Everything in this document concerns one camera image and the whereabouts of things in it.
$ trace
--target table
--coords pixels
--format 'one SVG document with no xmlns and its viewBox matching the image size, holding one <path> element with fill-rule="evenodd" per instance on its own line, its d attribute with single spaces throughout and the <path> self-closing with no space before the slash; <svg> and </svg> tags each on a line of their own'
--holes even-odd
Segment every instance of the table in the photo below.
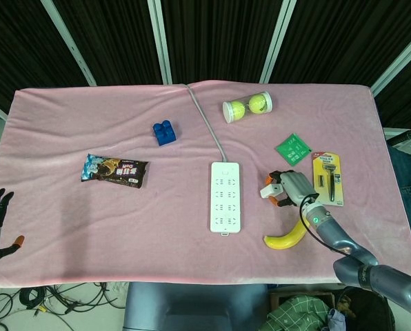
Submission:
<svg viewBox="0 0 411 331">
<path fill-rule="evenodd" d="M 267 248 L 298 208 L 261 199 L 265 176 L 290 166 L 274 150 L 296 132 L 314 151 L 340 154 L 345 206 L 338 222 L 380 263 L 411 274 L 411 234 L 370 90 L 345 85 L 190 85 L 228 160 L 241 166 L 242 230 L 209 231 L 210 164 L 221 155 L 184 86 L 17 91 L 0 144 L 0 188 L 13 190 L 1 247 L 0 287 L 82 281 L 322 283 L 339 255 L 309 235 Z M 221 103 L 266 90 L 270 114 L 227 124 Z M 159 147 L 152 125 L 178 139 Z M 141 189 L 80 182 L 87 153 L 149 161 Z M 294 167 L 312 177 L 311 158 Z"/>
</svg>

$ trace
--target tennis ball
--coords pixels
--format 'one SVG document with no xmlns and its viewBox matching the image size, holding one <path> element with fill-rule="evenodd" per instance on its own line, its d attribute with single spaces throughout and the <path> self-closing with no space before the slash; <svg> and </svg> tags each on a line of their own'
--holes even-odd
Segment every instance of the tennis ball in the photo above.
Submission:
<svg viewBox="0 0 411 331">
<path fill-rule="evenodd" d="M 267 111 L 267 100 L 262 94 L 255 94 L 250 98 L 248 107 L 254 114 L 263 114 Z"/>
<path fill-rule="evenodd" d="M 232 101 L 233 121 L 242 119 L 245 115 L 245 106 L 240 101 Z"/>
</svg>

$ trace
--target chocolate snack wrapper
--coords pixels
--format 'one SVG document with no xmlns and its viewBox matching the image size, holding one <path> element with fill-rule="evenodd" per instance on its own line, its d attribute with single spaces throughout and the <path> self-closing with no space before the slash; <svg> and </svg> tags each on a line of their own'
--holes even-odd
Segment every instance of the chocolate snack wrapper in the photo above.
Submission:
<svg viewBox="0 0 411 331">
<path fill-rule="evenodd" d="M 88 154 L 81 171 L 81 181 L 96 179 L 140 188 L 143 185 L 146 164 L 148 162 L 98 157 L 97 155 Z"/>
</svg>

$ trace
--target power outlet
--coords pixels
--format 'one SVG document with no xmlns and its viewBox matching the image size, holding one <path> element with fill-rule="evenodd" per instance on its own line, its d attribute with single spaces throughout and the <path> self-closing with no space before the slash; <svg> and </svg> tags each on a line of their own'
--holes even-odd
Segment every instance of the power outlet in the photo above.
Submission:
<svg viewBox="0 0 411 331">
<path fill-rule="evenodd" d="M 222 235 L 239 232 L 241 193 L 238 163 L 212 163 L 210 200 L 210 231 Z"/>
</svg>

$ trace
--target banana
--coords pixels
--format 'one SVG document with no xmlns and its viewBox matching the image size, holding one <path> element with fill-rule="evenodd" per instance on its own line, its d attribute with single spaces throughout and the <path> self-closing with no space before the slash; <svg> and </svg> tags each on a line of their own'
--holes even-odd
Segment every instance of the banana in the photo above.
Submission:
<svg viewBox="0 0 411 331">
<path fill-rule="evenodd" d="M 306 219 L 303 219 L 305 224 L 309 227 L 310 224 Z M 293 247 L 296 245 L 300 240 L 305 236 L 307 229 L 303 226 L 302 222 L 299 220 L 297 221 L 296 225 L 294 226 L 293 230 L 291 230 L 288 234 L 283 237 L 269 237 L 264 236 L 263 240 L 265 244 L 272 248 L 273 250 L 286 250 L 287 248 Z"/>
</svg>

